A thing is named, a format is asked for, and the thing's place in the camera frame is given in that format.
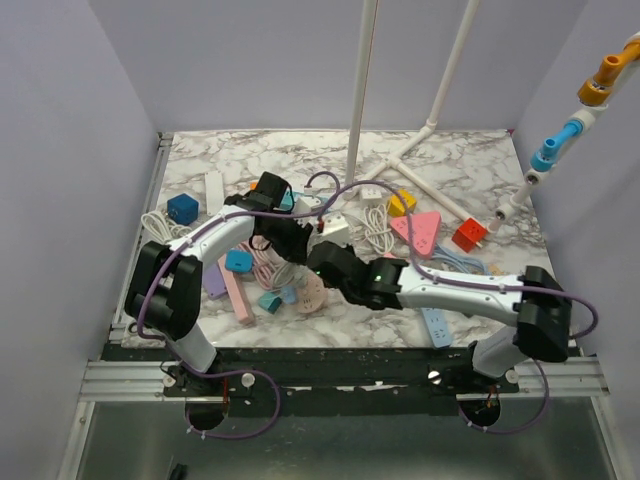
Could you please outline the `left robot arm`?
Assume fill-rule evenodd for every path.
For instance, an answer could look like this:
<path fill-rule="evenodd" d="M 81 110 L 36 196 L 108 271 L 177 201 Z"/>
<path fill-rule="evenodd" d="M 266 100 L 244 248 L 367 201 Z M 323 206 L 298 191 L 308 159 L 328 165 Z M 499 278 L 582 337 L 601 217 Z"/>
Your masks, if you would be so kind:
<path fill-rule="evenodd" d="M 227 197 L 219 212 L 191 233 L 168 244 L 149 241 L 139 252 L 125 313 L 136 320 L 139 337 L 165 341 L 190 367 L 187 382 L 201 395 L 214 393 L 222 380 L 213 364 L 216 348 L 197 324 L 203 272 L 255 236 L 286 262 L 303 265 L 312 226 L 299 223 L 301 214 L 280 208 L 290 191 L 289 182 L 265 172 L 254 189 Z"/>

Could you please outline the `pink long power strip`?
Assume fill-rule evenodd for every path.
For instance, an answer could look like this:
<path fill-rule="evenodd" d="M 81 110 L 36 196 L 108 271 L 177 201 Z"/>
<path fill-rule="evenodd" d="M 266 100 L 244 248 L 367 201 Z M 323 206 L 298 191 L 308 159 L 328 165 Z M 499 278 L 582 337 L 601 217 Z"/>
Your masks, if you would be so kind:
<path fill-rule="evenodd" d="M 253 325 L 255 316 L 241 280 L 233 272 L 226 269 L 222 260 L 218 262 L 218 266 L 237 321 L 243 326 Z"/>

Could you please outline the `dark blue cube socket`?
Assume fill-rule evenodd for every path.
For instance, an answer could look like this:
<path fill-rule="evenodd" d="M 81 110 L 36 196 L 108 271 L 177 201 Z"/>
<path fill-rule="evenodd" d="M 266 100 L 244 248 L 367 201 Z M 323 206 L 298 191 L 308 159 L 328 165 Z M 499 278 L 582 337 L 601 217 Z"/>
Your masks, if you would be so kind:
<path fill-rule="evenodd" d="M 191 225 L 199 215 L 199 203 L 186 193 L 179 194 L 167 200 L 168 217 L 183 226 Z"/>

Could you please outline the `red cube socket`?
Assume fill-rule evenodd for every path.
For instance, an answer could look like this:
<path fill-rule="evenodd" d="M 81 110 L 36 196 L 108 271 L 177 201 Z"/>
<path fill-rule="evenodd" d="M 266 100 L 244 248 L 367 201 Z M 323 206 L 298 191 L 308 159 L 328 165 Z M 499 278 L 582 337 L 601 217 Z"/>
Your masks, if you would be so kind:
<path fill-rule="evenodd" d="M 488 235 L 488 230 L 474 218 L 465 220 L 452 236 L 452 242 L 465 253 L 471 252 Z"/>

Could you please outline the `white power strip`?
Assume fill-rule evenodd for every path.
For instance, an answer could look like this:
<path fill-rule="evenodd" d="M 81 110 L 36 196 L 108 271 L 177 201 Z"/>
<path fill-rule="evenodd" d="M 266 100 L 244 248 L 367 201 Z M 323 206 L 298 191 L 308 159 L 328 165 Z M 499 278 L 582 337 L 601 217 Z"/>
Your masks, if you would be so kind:
<path fill-rule="evenodd" d="M 204 176 L 206 213 L 213 217 L 224 205 L 225 191 L 222 174 L 217 171 L 207 172 Z"/>

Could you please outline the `pink triangular socket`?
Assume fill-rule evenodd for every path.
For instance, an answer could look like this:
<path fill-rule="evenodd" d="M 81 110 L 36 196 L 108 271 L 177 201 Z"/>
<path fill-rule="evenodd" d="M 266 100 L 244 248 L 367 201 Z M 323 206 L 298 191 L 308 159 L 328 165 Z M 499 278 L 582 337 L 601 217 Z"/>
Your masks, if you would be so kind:
<path fill-rule="evenodd" d="M 430 259 L 434 253 L 440 227 L 441 214 L 437 211 L 414 213 L 411 215 L 413 227 L 413 246 L 422 259 Z M 391 230 L 405 241 L 409 241 L 409 224 L 407 217 L 391 219 Z"/>

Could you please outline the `teal small plug adapter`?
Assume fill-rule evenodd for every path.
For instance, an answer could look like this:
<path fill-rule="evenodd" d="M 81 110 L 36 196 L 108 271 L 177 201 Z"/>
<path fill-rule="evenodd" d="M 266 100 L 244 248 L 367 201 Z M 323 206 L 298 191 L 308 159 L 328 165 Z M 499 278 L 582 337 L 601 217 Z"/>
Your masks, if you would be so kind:
<path fill-rule="evenodd" d="M 274 292 L 265 292 L 258 299 L 258 306 L 269 314 L 275 314 L 282 303 L 282 298 Z"/>

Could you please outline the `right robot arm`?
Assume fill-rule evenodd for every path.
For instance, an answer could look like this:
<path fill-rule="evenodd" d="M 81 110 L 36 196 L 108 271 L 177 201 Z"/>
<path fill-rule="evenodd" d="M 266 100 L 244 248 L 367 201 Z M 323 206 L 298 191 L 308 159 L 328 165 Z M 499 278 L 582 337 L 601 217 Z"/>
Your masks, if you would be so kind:
<path fill-rule="evenodd" d="M 314 246 L 306 266 L 347 302 L 371 310 L 435 308 L 502 323 L 470 346 L 471 360 L 460 367 L 461 382 L 471 391 L 485 390 L 528 358 L 562 363 L 569 356 L 572 301 L 541 267 L 477 276 L 387 257 L 364 262 L 352 248 L 332 242 Z"/>

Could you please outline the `blue small plug adapter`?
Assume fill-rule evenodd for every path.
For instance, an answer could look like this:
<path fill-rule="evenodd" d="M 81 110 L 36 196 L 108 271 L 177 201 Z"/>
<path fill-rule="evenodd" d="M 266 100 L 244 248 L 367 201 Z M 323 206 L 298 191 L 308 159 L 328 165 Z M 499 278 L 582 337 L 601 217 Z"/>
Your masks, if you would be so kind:
<path fill-rule="evenodd" d="M 230 250 L 224 261 L 225 268 L 233 273 L 246 274 L 253 269 L 253 256 L 243 250 Z"/>

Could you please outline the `beige cube socket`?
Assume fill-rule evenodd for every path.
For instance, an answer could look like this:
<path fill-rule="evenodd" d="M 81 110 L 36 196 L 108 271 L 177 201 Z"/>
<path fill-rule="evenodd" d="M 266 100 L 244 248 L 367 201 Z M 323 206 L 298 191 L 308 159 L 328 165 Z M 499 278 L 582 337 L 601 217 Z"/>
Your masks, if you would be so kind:
<path fill-rule="evenodd" d="M 494 264 L 490 264 L 488 266 L 488 270 L 492 275 L 504 275 L 505 272 L 503 270 L 501 270 L 498 266 L 494 265 Z"/>

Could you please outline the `purple power strip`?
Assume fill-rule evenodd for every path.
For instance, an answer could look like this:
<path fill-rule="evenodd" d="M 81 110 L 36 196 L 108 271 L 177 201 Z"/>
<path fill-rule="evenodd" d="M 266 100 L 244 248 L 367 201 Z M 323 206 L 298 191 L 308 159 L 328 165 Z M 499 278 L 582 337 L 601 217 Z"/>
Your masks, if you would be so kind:
<path fill-rule="evenodd" d="M 228 294 L 226 283 L 218 264 L 211 265 L 203 272 L 202 286 L 211 300 L 217 300 Z"/>

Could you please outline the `light blue power strip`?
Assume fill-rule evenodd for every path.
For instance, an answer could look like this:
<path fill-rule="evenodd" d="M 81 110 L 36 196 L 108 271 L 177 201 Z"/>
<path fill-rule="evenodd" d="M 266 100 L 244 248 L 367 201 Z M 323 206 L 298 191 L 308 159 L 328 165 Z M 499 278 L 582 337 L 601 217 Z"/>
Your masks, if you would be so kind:
<path fill-rule="evenodd" d="M 436 349 L 450 347 L 453 343 L 453 338 L 444 312 L 440 309 L 422 308 L 421 313 L 433 347 Z"/>

